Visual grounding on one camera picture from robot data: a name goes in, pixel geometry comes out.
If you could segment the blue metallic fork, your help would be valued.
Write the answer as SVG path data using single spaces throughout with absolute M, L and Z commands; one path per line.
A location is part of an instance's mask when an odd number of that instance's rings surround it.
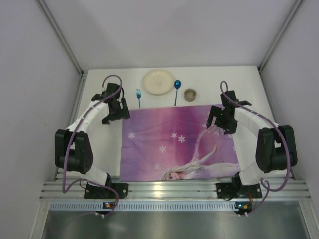
M 140 98 L 141 98 L 141 91 L 140 89 L 136 89 L 136 97 L 138 99 L 138 106 L 141 107 Z

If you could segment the cream round plate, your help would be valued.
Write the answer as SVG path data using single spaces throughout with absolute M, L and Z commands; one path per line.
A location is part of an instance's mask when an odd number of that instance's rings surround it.
M 152 95 L 163 95 L 173 87 L 176 77 L 168 70 L 154 69 L 146 72 L 142 78 L 143 89 Z

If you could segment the blue metallic spoon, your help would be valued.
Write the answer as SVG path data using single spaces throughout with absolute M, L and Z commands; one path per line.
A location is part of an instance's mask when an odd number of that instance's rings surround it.
M 175 100 L 174 100 L 174 106 L 176 106 L 176 104 L 177 104 L 178 90 L 181 88 L 181 81 L 180 81 L 180 80 L 175 80 L 175 82 L 174 82 L 174 87 L 175 87 L 175 89 L 176 89 Z

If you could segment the purple printed placemat cloth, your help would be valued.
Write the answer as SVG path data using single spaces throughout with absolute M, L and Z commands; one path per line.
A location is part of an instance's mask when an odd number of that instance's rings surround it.
M 210 105 L 132 110 L 123 121 L 120 180 L 232 177 L 240 171 L 234 140 L 212 125 Z

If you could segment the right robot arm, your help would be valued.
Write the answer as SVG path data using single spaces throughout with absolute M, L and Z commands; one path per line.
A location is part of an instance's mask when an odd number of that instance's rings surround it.
M 288 182 L 291 167 L 298 161 L 293 128 L 289 125 L 278 125 L 250 109 L 251 103 L 239 101 L 234 91 L 223 92 L 220 96 L 222 106 L 211 107 L 207 128 L 214 125 L 224 134 L 235 134 L 240 123 L 257 139 L 255 158 L 248 162 L 233 180 L 243 186 L 261 183 L 270 192 L 282 190 Z M 278 170 L 286 172 L 284 181 L 278 188 L 271 188 L 264 178 L 265 174 Z

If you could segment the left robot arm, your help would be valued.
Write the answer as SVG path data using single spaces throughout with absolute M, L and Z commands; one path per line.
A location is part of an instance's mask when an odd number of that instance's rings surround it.
M 69 172 L 79 172 L 85 179 L 110 187 L 111 176 L 93 164 L 94 156 L 89 134 L 99 125 L 130 117 L 124 90 L 121 85 L 102 85 L 102 92 L 95 94 L 85 112 L 67 129 L 55 133 L 55 165 Z

